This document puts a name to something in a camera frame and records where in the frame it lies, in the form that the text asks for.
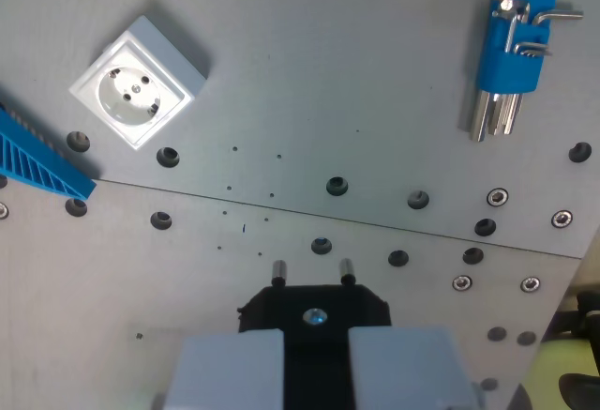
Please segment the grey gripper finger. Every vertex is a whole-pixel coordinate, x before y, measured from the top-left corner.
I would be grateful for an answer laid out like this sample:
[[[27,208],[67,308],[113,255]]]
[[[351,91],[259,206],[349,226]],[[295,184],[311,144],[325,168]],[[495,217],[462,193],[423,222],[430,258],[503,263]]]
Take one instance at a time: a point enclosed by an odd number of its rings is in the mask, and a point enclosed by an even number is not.
[[[457,344],[439,326],[349,330],[357,409],[483,409]]]
[[[282,409],[284,335],[250,330],[184,340],[165,409]]]

